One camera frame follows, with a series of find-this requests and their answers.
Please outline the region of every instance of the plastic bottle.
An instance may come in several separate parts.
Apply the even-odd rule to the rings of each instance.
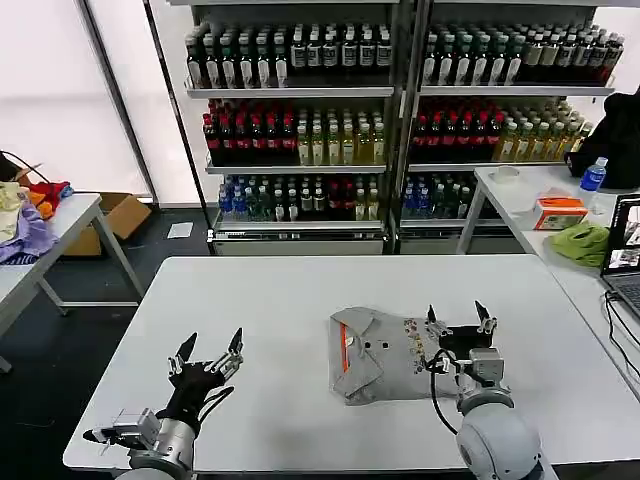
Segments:
[[[582,200],[586,208],[591,209],[594,197],[604,181],[604,177],[607,174],[607,162],[606,158],[599,157],[596,163],[584,172],[577,196]]]

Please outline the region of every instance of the tissue box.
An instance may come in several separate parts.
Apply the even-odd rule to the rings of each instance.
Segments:
[[[533,207],[534,230],[564,230],[580,223],[589,210],[573,197],[541,197]]]

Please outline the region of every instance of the floor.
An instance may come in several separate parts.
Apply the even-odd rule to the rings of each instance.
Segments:
[[[194,223],[191,236],[167,239],[171,224],[178,222]],[[140,280],[148,286],[166,257],[208,255],[205,238],[206,224],[200,211],[156,212],[124,249]],[[107,257],[60,260],[47,279],[65,300],[133,300]],[[133,313],[132,308],[76,309],[61,317],[40,295],[0,339],[0,353],[14,366],[10,375],[0,377],[3,480],[111,478],[67,469],[62,464],[62,452]],[[562,480],[631,480],[640,477],[640,464],[565,466],[557,471]],[[341,477],[350,480],[354,476]],[[403,480],[413,476],[376,475]],[[473,478],[466,472],[428,476],[447,480]]]

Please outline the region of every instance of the cable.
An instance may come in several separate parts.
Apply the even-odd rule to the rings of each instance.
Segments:
[[[207,415],[209,415],[214,408],[216,408],[218,405],[220,405],[220,403],[222,403],[222,401],[225,398],[227,398],[229,395],[231,395],[233,393],[233,390],[234,390],[233,387],[227,387],[224,390],[221,390],[220,392],[216,393],[215,395],[212,395],[211,397],[207,398],[204,401],[204,405],[206,405],[207,403],[212,402],[212,401],[213,401],[213,404],[198,419],[200,424],[202,424],[204,422],[204,419],[207,418]]]
[[[638,339],[629,331],[629,329],[626,326],[626,324],[620,318],[620,315],[618,315],[618,312],[616,312],[616,310],[613,307],[613,305],[611,305],[613,298],[614,298],[613,292],[605,292],[605,294],[604,294],[604,306],[605,306],[605,308],[607,310],[607,317],[609,319],[609,341],[611,343],[613,343],[616,346],[616,348],[620,351],[620,353],[622,354],[622,358],[624,358],[625,364],[628,367],[631,367],[633,369],[633,371],[636,372],[636,375],[638,375],[638,378],[640,378],[640,370],[638,370],[638,368],[631,362],[631,360],[629,360],[629,357],[627,356],[627,353],[624,351],[624,348],[622,348],[622,346],[618,343],[618,341],[613,337],[614,329],[613,329],[613,319],[611,318],[611,311],[612,310],[615,313],[616,317],[618,317],[618,320],[620,320],[620,322],[624,325],[624,327],[627,330],[627,332],[629,332],[631,334],[631,336],[633,337],[633,339],[636,342],[638,342]]]
[[[433,367],[433,368],[431,368],[431,401],[433,402],[433,408],[435,408],[436,414],[438,415],[438,418],[444,424],[444,426],[447,427],[451,433],[453,433],[454,435],[457,435],[458,431],[455,428],[453,428],[453,426],[449,423],[449,421],[443,415],[442,410],[440,410],[440,405],[438,405],[438,398],[436,397],[436,369],[435,369],[435,365],[438,362],[438,359],[440,358],[440,355],[442,355],[443,353],[446,354],[449,357],[449,360],[451,360],[451,362],[454,365],[459,366],[458,363],[451,357],[451,354],[448,351],[446,351],[444,348],[441,348],[440,350],[438,350],[438,353],[436,353],[436,355],[433,357],[433,359],[430,362],[426,363],[425,366],[432,365],[432,367]]]

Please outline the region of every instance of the white tabletop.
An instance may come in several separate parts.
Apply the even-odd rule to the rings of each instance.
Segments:
[[[46,268],[55,261],[64,249],[73,241],[76,235],[87,226],[91,220],[91,208],[100,202],[97,193],[81,193],[63,199],[56,209],[53,218],[47,221],[51,232],[59,238],[58,245],[37,263],[31,265],[0,265],[0,308],[10,300],[16,288],[26,280],[34,270],[46,263]]]
[[[196,472],[461,468],[429,400],[347,407],[330,391],[327,326],[349,306],[420,316],[429,303],[451,325],[474,324],[476,299],[498,318],[506,381],[552,463],[640,458],[640,403],[535,256],[206,257],[163,263],[64,463],[127,468],[126,449],[82,433],[121,409],[163,408],[167,356],[197,331],[192,359],[214,358],[242,326],[245,364],[205,422]],[[460,425],[454,401],[441,404]]]
[[[487,197],[525,251],[538,255],[549,267],[640,400],[640,380],[633,374],[629,374],[624,358],[608,338],[609,325],[603,298],[607,287],[600,279],[600,271],[596,268],[578,266],[553,251],[549,237],[556,232],[527,230],[519,220],[518,212],[531,209],[539,193],[551,187],[573,193],[578,188],[579,179],[572,178],[565,166],[518,167],[518,169],[520,171],[518,180],[509,184],[500,184],[492,180],[495,167],[478,168],[475,173]],[[603,190],[599,192],[596,197],[596,211],[599,214],[589,213],[587,219],[608,227],[611,224],[617,195],[623,193],[632,193],[632,191]],[[636,316],[624,304],[616,304],[616,310],[634,334],[640,337],[640,322]],[[631,361],[640,368],[640,349],[624,330],[620,330],[616,328],[616,340],[620,342]]]

